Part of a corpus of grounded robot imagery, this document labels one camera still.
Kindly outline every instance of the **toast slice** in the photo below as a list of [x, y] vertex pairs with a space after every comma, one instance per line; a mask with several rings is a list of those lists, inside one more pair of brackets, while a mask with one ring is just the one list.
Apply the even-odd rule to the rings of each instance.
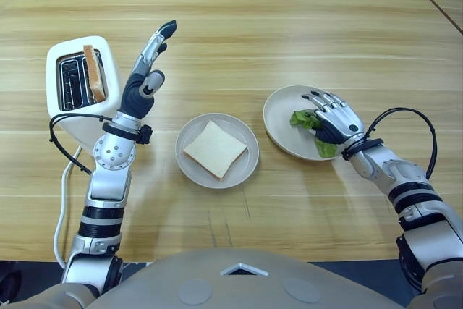
[[88, 82], [93, 97], [97, 103], [106, 100], [103, 88], [103, 78], [101, 77], [100, 64], [95, 50], [91, 45], [84, 45], [84, 55], [87, 61]]
[[223, 179], [247, 145], [209, 121], [204, 130], [183, 150], [216, 179]]

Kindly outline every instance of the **floor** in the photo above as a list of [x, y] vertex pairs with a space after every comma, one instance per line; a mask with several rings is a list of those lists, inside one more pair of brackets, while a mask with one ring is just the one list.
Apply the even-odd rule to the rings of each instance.
[[[0, 281], [2, 278], [0, 263]], [[379, 292], [400, 305], [406, 306], [417, 295], [401, 272], [398, 260], [355, 261], [355, 262], [317, 262], [317, 266], [344, 276], [376, 292]], [[131, 263], [124, 270], [124, 278], [143, 268], [145, 263]], [[14, 266], [22, 274], [22, 285], [17, 300], [25, 300], [56, 284], [61, 278], [58, 263], [19, 262]]]

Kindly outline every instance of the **plate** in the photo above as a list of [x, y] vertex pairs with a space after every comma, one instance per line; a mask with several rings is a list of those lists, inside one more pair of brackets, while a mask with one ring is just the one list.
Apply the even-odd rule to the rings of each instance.
[[[247, 145], [247, 149], [233, 162], [222, 180], [217, 180], [183, 152], [209, 121], [214, 121], [225, 132]], [[223, 189], [241, 184], [254, 172], [259, 161], [259, 144], [252, 130], [236, 117], [227, 114], [203, 114], [190, 120], [180, 130], [175, 144], [175, 156], [183, 174], [193, 182], [207, 188]]]
[[321, 158], [315, 146], [315, 137], [304, 127], [293, 127], [289, 119], [293, 111], [316, 109], [316, 106], [302, 94], [311, 91], [323, 94], [310, 86], [286, 86], [273, 92], [263, 106], [263, 121], [267, 134], [277, 146], [293, 156], [312, 161], [327, 161], [333, 158]]

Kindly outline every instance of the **white toaster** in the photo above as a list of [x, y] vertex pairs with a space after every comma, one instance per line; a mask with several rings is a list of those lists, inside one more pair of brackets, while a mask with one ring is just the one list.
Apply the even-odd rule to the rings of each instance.
[[[95, 101], [89, 86], [84, 45], [91, 45], [99, 60], [106, 99]], [[121, 79], [108, 42], [87, 36], [58, 43], [47, 54], [46, 102], [50, 117], [82, 113], [113, 117], [121, 101]], [[102, 123], [90, 117], [70, 117], [58, 123], [91, 156], [96, 140], [104, 134]]]

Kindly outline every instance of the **green lettuce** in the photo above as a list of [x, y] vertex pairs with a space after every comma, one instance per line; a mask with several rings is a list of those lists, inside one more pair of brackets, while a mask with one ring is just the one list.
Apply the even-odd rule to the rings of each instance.
[[[306, 130], [311, 128], [320, 129], [322, 127], [320, 120], [316, 117], [313, 110], [294, 111], [289, 120], [291, 126], [303, 126]], [[321, 158], [332, 158], [336, 155], [337, 146], [328, 144], [317, 137], [315, 138], [315, 146], [318, 150], [318, 155]]]

